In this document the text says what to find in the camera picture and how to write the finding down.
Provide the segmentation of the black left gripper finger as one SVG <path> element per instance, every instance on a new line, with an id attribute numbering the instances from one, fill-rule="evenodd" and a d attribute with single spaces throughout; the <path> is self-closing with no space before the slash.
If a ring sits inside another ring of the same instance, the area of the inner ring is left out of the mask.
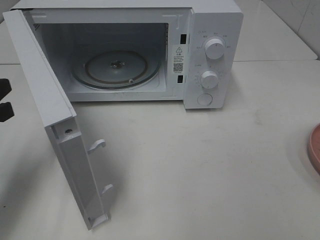
<path id="1" fill-rule="evenodd" d="M 14 116 L 12 104 L 10 102 L 4 102 L 0 104 L 0 122 L 4 123 Z"/>
<path id="2" fill-rule="evenodd" d="M 0 94 L 7 95 L 12 91 L 10 81 L 7 78 L 0 79 Z"/>

